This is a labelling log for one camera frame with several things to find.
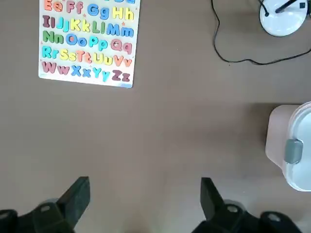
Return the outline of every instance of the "brown surface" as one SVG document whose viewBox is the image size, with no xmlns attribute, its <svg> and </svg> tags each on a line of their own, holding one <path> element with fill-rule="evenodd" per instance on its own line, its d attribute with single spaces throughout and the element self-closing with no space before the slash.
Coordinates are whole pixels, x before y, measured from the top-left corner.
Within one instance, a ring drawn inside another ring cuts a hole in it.
<svg viewBox="0 0 311 233">
<path fill-rule="evenodd" d="M 290 188 L 264 153 L 271 110 L 311 99 L 310 55 L 229 66 L 212 47 L 209 0 L 142 0 L 132 89 L 43 80 L 38 1 L 15 2 L 0 1 L 0 208 L 25 213 L 89 175 L 92 203 L 77 232 L 189 233 L 209 176 L 226 199 L 254 214 L 283 211 L 311 232 L 311 194 Z M 216 2 L 228 59 L 311 46 L 310 22 L 274 38 L 255 0 Z"/>
</svg>

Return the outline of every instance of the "white plastic container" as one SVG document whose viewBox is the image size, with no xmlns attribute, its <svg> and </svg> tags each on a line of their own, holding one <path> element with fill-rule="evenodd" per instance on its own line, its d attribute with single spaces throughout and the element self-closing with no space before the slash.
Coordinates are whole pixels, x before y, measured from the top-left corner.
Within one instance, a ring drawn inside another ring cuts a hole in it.
<svg viewBox="0 0 311 233">
<path fill-rule="evenodd" d="M 281 105 L 270 115 L 266 154 L 288 184 L 311 192 L 311 102 Z"/>
</svg>

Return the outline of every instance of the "white lamp base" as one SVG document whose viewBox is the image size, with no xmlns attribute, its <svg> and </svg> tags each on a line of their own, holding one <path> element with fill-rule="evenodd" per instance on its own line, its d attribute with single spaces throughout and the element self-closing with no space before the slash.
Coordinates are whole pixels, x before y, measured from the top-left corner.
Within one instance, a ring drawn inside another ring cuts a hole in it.
<svg viewBox="0 0 311 233">
<path fill-rule="evenodd" d="M 286 36 L 296 32 L 306 19 L 308 11 L 307 0 L 298 0 L 283 12 L 276 13 L 276 9 L 288 0 L 264 0 L 263 4 L 269 12 L 265 16 L 265 10 L 260 8 L 259 18 L 264 30 L 273 36 Z"/>
</svg>

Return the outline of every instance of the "black wire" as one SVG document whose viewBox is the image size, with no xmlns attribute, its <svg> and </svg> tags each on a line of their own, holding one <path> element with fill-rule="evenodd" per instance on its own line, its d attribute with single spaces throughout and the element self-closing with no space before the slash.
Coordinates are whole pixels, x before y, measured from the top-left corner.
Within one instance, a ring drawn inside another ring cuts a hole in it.
<svg viewBox="0 0 311 233">
<path fill-rule="evenodd" d="M 262 3 L 261 0 L 258 0 L 258 1 L 259 1 L 260 5 L 263 7 L 263 9 L 264 9 L 264 11 L 265 11 L 265 14 L 264 14 L 264 15 L 265 15 L 266 17 L 268 17 L 268 16 L 269 16 L 269 12 L 268 12 L 266 6 Z"/>
<path fill-rule="evenodd" d="M 249 61 L 255 65 L 258 65 L 258 66 L 264 66 L 264 65 L 271 65 L 271 64 L 275 64 L 275 63 L 278 63 L 278 62 L 282 62 L 282 61 L 287 61 L 287 60 L 291 60 L 291 59 L 294 59 L 294 58 L 297 58 L 297 57 L 301 57 L 303 55 L 306 55 L 308 53 L 311 52 L 311 49 L 309 49 L 308 51 L 306 52 L 303 52 L 303 53 L 300 53 L 300 54 L 297 54 L 295 56 L 291 56 L 291 57 L 285 57 L 285 58 L 281 58 L 281 59 L 277 59 L 277 60 L 274 60 L 274 61 L 271 61 L 271 62 L 267 62 L 267 63 L 261 63 L 261 62 L 257 62 L 257 61 L 254 61 L 253 59 L 243 59 L 243 60 L 237 60 L 237 61 L 229 61 L 227 59 L 225 59 L 223 56 L 220 55 L 220 53 L 218 52 L 217 48 L 216 48 L 216 37 L 217 37 L 217 34 L 218 34 L 218 30 L 219 30 L 219 26 L 220 26 L 220 20 L 219 20 L 219 17 L 215 11 L 215 8 L 214 8 L 214 0 L 210 0 L 211 1 L 211 6 L 212 6 L 212 10 L 213 10 L 213 13 L 214 15 L 216 16 L 217 18 L 217 21 L 218 21 L 218 25 L 216 27 L 216 30 L 215 30 L 215 34 L 214 34 L 214 37 L 213 37 L 213 45 L 214 45 L 214 49 L 215 49 L 215 52 L 217 53 L 217 55 L 219 56 L 219 58 L 221 60 L 223 60 L 224 62 L 228 62 L 228 63 L 240 63 L 240 62 L 246 62 L 246 61 Z"/>
</svg>

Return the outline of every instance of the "white puzzle board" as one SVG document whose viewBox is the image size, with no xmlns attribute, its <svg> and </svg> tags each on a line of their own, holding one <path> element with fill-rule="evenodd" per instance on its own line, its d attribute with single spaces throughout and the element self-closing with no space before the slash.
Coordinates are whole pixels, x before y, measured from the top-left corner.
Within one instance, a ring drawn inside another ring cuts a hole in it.
<svg viewBox="0 0 311 233">
<path fill-rule="evenodd" d="M 131 88 L 140 0 L 40 0 L 39 77 Z"/>
</svg>

